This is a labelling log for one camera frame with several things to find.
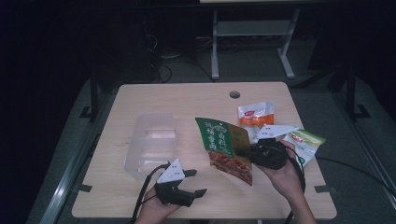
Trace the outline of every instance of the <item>dark background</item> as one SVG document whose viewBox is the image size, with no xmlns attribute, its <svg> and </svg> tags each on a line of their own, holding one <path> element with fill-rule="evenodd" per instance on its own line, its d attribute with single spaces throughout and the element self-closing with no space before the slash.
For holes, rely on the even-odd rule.
<svg viewBox="0 0 396 224">
<path fill-rule="evenodd" d="M 159 10 L 150 17 L 143 11 L 103 16 L 81 10 L 101 4 L 114 1 L 0 3 L 0 223 L 25 222 L 70 109 L 93 71 L 103 91 L 147 83 L 155 73 L 149 63 L 156 58 L 147 51 L 145 32 L 158 36 L 161 47 L 192 55 L 194 38 L 211 36 L 210 10 Z M 390 1 L 303 7 L 294 38 L 318 40 L 311 69 L 335 63 L 355 67 L 396 119 L 394 9 Z M 261 10 L 251 9 L 249 19 L 259 19 Z M 240 12 L 228 8 L 222 16 L 233 19 Z M 289 14 L 271 9 L 265 15 Z"/>
</svg>

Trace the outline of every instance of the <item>gray floor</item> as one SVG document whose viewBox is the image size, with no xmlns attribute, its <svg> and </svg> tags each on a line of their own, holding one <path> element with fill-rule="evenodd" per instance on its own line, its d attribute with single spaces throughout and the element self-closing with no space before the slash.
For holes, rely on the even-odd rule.
<svg viewBox="0 0 396 224">
<path fill-rule="evenodd" d="M 307 70 L 315 40 L 293 40 L 288 57 L 296 78 L 287 79 L 276 54 L 276 48 L 280 43 L 281 40 L 262 40 L 259 45 L 250 45 L 234 53 L 221 52 L 218 82 L 283 81 L 294 85 L 317 72 Z M 210 72 L 208 49 L 198 51 L 195 59 L 184 55 L 163 63 L 172 69 L 169 82 L 211 82 L 208 77 Z M 169 71 L 164 67 L 160 67 L 159 71 L 163 78 L 169 75 Z M 317 156 L 342 161 L 376 175 L 376 166 L 368 157 L 374 152 L 388 172 L 389 178 L 396 180 L 395 122 L 377 102 L 370 87 L 360 79 L 357 80 L 356 86 L 356 105 L 364 105 L 372 117 L 351 121 L 344 109 L 345 90 L 331 93 L 326 89 L 330 78 L 331 76 L 327 76 L 303 90 L 290 90 L 305 129 L 327 139 L 319 148 Z M 100 116 L 95 122 L 89 122 L 88 119 L 79 117 L 83 107 L 90 105 L 89 82 L 81 90 L 27 223 L 40 222 L 76 150 L 89 147 L 92 141 L 88 144 L 87 136 L 92 139 L 102 131 L 116 94 L 117 89 L 112 94 L 100 94 Z M 82 181 L 89 161 L 90 157 L 79 172 L 74 187 L 70 189 L 64 209 L 56 223 L 128 223 L 128 218 L 78 219 L 71 215 L 78 185 Z M 320 223 L 396 222 L 394 205 L 384 188 L 377 182 L 345 165 L 324 160 L 318 162 L 337 209 L 336 218 L 321 220 Z M 264 223 L 283 223 L 283 221 L 264 220 Z"/>
</svg>

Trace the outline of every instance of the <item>clear plastic container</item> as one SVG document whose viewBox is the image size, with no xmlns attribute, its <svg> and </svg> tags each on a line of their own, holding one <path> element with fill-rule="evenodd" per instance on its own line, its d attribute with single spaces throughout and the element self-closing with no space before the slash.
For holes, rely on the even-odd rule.
<svg viewBox="0 0 396 224">
<path fill-rule="evenodd" d="M 147 113 L 137 117 L 124 169 L 138 180 L 174 159 L 176 122 L 171 113 Z"/>
</svg>

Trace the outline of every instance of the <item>light wood tabletop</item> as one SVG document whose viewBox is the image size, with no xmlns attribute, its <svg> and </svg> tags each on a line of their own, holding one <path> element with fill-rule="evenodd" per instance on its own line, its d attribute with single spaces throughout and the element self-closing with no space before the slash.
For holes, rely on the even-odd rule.
<svg viewBox="0 0 396 224">
<path fill-rule="evenodd" d="M 238 91 L 240 97 L 230 97 Z M 207 189 L 191 207 L 181 207 L 170 218 L 285 218 L 286 200 L 267 176 L 253 165 L 253 185 L 209 165 L 195 118 L 218 119 L 238 125 L 237 108 L 264 101 L 275 103 L 275 124 L 300 125 L 297 109 L 282 82 L 142 84 L 120 87 L 106 121 L 72 214 L 75 217 L 131 217 L 143 181 L 127 173 L 123 164 L 136 118 L 145 113 L 168 112 L 176 120 L 176 156 L 185 170 L 196 169 L 179 188 L 194 192 Z M 315 159 L 305 167 L 305 196 L 316 218 L 333 218 L 336 210 L 329 192 L 317 193 L 326 185 Z"/>
</svg>

